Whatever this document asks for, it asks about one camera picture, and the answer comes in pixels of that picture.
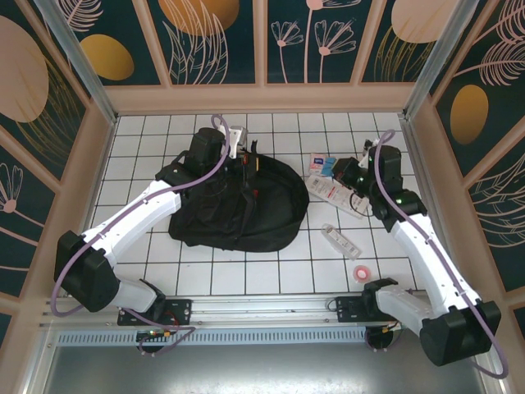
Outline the white rectangular box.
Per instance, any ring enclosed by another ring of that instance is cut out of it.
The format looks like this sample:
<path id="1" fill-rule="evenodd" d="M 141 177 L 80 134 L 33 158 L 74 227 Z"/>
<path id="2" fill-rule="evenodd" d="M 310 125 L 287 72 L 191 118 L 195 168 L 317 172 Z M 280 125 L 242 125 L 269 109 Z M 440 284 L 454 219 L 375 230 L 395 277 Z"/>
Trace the white rectangular box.
<path id="1" fill-rule="evenodd" d="M 334 250 L 344 255 L 347 259 L 356 260 L 362 251 L 347 237 L 343 236 L 334 226 L 325 223 L 321 229 L 322 235 Z"/>

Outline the black backpack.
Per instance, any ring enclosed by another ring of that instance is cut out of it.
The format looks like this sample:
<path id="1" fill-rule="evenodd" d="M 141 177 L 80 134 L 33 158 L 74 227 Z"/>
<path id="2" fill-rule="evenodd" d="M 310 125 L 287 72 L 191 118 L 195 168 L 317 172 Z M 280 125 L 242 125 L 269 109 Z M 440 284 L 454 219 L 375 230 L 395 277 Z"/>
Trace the black backpack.
<path id="1" fill-rule="evenodd" d="M 240 193 L 183 193 L 171 215 L 169 236 L 188 246 L 269 253 L 284 249 L 297 236 L 308 209 L 302 178 L 288 164 L 258 152 L 257 173 L 244 173 L 241 155 L 228 168 L 240 176 Z"/>

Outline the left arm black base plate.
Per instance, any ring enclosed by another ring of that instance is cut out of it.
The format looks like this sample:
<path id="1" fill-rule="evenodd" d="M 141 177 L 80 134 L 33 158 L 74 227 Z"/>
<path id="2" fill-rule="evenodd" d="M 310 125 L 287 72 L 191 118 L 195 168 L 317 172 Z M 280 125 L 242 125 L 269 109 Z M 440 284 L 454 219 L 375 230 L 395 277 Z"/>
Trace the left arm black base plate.
<path id="1" fill-rule="evenodd" d="M 145 326 L 152 321 L 162 326 L 189 326 L 191 312 L 190 299 L 165 300 L 162 305 L 154 305 L 144 313 L 121 310 L 116 323 L 118 326 Z"/>

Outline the aluminium side rail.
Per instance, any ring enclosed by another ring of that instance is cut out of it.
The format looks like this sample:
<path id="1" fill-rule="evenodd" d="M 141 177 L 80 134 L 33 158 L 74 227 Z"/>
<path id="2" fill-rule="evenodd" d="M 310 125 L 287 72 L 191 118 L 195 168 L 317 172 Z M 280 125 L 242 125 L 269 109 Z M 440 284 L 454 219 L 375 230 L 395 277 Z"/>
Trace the aluminium side rail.
<path id="1" fill-rule="evenodd" d="M 416 117 L 406 117 L 400 113 L 399 123 L 413 164 L 420 195 L 427 207 L 436 236 L 449 254 L 454 266 L 462 275 L 467 274 L 466 277 L 468 277 L 468 271 L 464 270 L 463 261 L 458 259 L 460 254 L 456 253 L 454 242 L 448 232 L 445 211 L 441 207 L 432 177 L 431 165 L 434 157 L 428 154 L 430 143 L 434 142 L 437 137 L 438 125 L 435 121 L 426 119 L 422 113 Z"/>

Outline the aluminium front frame rail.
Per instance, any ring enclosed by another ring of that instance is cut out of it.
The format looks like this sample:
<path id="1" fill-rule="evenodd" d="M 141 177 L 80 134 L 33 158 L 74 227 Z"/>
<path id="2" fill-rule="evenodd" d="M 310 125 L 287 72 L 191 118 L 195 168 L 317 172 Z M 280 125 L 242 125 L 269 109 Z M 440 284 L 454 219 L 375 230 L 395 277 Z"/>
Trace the aluminium front frame rail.
<path id="1" fill-rule="evenodd" d="M 336 301 L 339 296 L 361 296 L 368 310 L 382 313 L 403 325 L 421 329 L 424 319 L 434 319 L 449 312 L 468 309 L 482 304 L 481 297 L 472 289 L 458 291 L 454 286 L 439 286 L 429 290 L 423 298 L 410 294 L 395 284 L 369 283 L 362 292 L 346 295 L 275 295 L 275 296 L 204 296 L 192 300 L 189 325 L 198 322 L 222 321 L 231 324 L 278 324 L 284 321 L 337 320 Z M 82 305 L 71 297 L 58 297 L 46 305 L 42 322 L 51 323 L 60 318 L 72 321 L 80 317 L 84 321 L 108 314 L 115 317 L 118 310 L 144 313 L 152 306 L 162 305 L 167 297 L 145 282 L 122 282 L 115 297 L 101 298 Z"/>

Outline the white red stationery package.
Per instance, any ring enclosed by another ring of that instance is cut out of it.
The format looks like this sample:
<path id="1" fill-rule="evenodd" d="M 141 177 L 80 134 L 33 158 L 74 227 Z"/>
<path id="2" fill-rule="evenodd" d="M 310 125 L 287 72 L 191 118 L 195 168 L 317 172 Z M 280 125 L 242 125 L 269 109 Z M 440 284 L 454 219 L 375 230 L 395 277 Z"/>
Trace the white red stationery package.
<path id="1" fill-rule="evenodd" d="M 305 180 L 305 185 L 310 194 L 356 218 L 368 215 L 368 199 L 358 197 L 354 190 L 346 188 L 338 181 L 311 175 Z"/>

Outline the aluminium corner post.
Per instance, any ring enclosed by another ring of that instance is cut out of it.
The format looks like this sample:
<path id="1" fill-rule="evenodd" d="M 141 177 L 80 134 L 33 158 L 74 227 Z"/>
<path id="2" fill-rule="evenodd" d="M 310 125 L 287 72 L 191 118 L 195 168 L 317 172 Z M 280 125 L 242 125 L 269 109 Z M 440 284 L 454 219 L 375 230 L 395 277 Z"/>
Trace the aluminium corner post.
<path id="1" fill-rule="evenodd" d="M 403 109 L 403 119 L 411 121 L 418 113 L 430 88 L 436 81 L 447 59 L 454 51 L 461 35 L 477 9 L 479 0 L 459 0 L 436 41 Z"/>
<path id="2" fill-rule="evenodd" d="M 58 44 L 66 63 L 75 70 L 90 97 L 111 126 L 116 123 L 116 111 L 103 84 L 76 33 L 88 33 L 103 14 L 102 0 L 32 0 L 43 19 L 51 40 Z"/>

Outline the grey metal shelf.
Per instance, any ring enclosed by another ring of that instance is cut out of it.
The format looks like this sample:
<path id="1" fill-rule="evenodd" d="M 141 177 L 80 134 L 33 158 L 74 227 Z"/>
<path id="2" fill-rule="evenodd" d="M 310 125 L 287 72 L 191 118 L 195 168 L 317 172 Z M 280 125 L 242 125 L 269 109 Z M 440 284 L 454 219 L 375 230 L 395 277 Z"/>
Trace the grey metal shelf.
<path id="1" fill-rule="evenodd" d="M 363 343 L 178 346 L 159 357 L 133 346 L 38 344 L 23 394 L 512 394 L 467 361 L 433 365 L 404 333 L 388 350 Z"/>

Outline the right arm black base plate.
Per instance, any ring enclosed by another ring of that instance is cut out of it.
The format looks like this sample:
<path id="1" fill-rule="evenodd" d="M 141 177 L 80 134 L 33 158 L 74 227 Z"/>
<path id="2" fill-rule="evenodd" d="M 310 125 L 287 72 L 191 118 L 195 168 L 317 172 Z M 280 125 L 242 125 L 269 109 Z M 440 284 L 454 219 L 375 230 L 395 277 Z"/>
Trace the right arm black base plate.
<path id="1" fill-rule="evenodd" d="M 385 322 L 390 319 L 382 313 L 369 311 L 361 296 L 339 296 L 335 301 L 339 323 Z"/>

